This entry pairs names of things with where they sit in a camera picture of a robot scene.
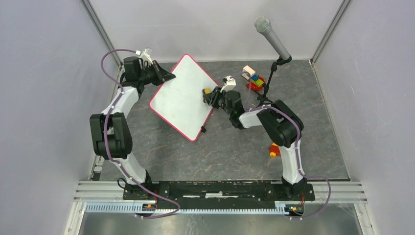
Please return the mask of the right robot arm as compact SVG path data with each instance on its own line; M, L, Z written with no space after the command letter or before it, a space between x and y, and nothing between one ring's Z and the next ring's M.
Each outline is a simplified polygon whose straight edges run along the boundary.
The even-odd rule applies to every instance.
M254 109L244 109L240 92L203 89L203 102L222 109L237 129L261 126L277 145L283 164L283 195L297 199L307 184L300 157L300 139L304 125L301 119L281 100Z

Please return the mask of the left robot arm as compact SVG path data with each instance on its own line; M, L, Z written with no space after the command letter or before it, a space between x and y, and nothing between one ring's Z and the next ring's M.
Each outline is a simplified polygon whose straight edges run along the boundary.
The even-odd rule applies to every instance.
M155 60L138 56L124 58L124 73L116 97L100 114L90 117L92 144L96 155L113 163L123 174L124 198L149 199L155 196L148 171L133 155L133 140L126 117L139 101L146 85L159 86L176 76Z

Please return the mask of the pink framed whiteboard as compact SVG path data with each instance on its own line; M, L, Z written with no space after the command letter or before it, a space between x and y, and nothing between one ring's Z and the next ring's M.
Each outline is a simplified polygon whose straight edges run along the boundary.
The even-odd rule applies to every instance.
M203 102L202 90L213 90L219 84L189 54L180 58L171 73L176 77L160 85L149 108L194 142L212 112L212 107Z

